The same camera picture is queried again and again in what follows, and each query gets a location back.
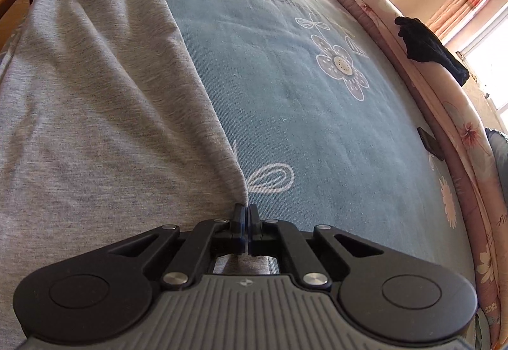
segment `black phone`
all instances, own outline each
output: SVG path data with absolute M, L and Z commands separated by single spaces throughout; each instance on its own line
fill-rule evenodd
M 423 142 L 423 146 L 426 150 L 428 150 L 432 155 L 434 155 L 438 160 L 444 161 L 445 156 L 443 155 L 443 150 L 439 145 L 436 138 L 434 138 L 430 133 L 426 132 L 422 128 L 417 128 L 418 134 L 420 135 L 420 139 Z

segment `flower pattern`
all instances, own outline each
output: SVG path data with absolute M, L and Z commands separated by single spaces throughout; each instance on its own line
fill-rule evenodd
M 301 27 L 306 28 L 306 29 L 318 28 L 318 29 L 330 30 L 330 27 L 326 23 L 323 23 L 323 22 L 314 22 L 312 20 L 310 21 L 307 19 L 303 19 L 301 17 L 296 17 L 295 21 Z
M 460 112 L 449 102 L 443 102 L 443 106 L 460 134 L 462 143 L 473 163 L 475 173 L 480 179 L 488 177 L 492 169 L 493 157 L 489 157 L 488 149 L 483 146 L 481 131 L 483 126 L 480 125 L 479 118 L 468 117 L 467 115 L 473 114 Z
M 357 42 L 351 39 L 351 37 L 346 36 L 344 37 L 344 40 L 346 41 L 347 45 L 350 47 L 353 53 L 369 59 L 369 56 L 367 56 L 366 52 L 362 49 L 362 47 L 360 47 L 359 44 L 357 44 Z
M 434 163 L 434 156 L 432 154 L 429 154 L 429 164 L 430 169 L 434 171 L 436 169 L 436 165 Z
M 496 303 L 492 303 L 490 306 L 487 306 L 484 308 L 484 313 L 487 314 L 487 313 L 491 313 L 492 311 L 496 310 L 497 308 L 497 304 Z
M 311 36 L 314 44 L 321 49 L 324 55 L 317 55 L 317 64 L 328 76 L 343 80 L 349 92 L 357 100 L 364 100 L 362 88 L 368 88 L 369 82 L 364 75 L 354 67 L 353 61 L 346 49 L 338 45 L 333 47 L 322 37 Z
M 238 144 L 233 139 L 233 154 L 238 161 Z M 249 193 L 276 194 L 293 186 L 295 173 L 286 163 L 271 163 L 259 168 L 246 180 Z
M 439 179 L 439 183 L 441 184 L 441 195 L 443 196 L 444 212 L 446 213 L 446 218 L 448 219 L 448 223 L 450 223 L 450 227 L 455 228 L 457 226 L 457 212 L 455 211 L 453 194 L 451 193 L 450 186 L 444 177 L 442 181 Z
M 492 266 L 492 258 L 490 256 L 489 246 L 486 247 L 486 252 L 481 252 L 479 254 L 479 260 L 482 262 L 479 266 L 477 266 L 477 271 L 479 274 L 484 274 L 481 283 L 486 283 L 487 281 L 494 281 L 494 266 Z

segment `window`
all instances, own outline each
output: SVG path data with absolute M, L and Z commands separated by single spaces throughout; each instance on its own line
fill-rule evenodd
M 498 119 L 508 126 L 508 3 L 459 56 L 478 77 Z

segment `pink blanket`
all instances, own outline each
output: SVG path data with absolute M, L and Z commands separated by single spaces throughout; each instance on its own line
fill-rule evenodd
M 508 215 L 482 121 L 448 70 L 407 58 L 394 22 L 402 14 L 388 0 L 337 1 L 394 65 L 443 148 L 471 244 L 479 305 L 492 348 L 500 347 L 508 338 Z

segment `black clamp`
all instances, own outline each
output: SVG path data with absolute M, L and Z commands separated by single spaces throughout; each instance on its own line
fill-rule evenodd
M 14 311 L 27 336 L 71 346 L 106 341 L 144 319 L 163 292 L 197 286 L 218 257 L 245 253 L 276 258 L 295 286 L 325 294 L 351 325 L 385 343 L 442 342 L 476 313 L 473 286 L 450 270 L 329 225 L 301 232 L 260 221 L 255 205 L 191 232 L 163 225 L 39 269 L 17 287 Z

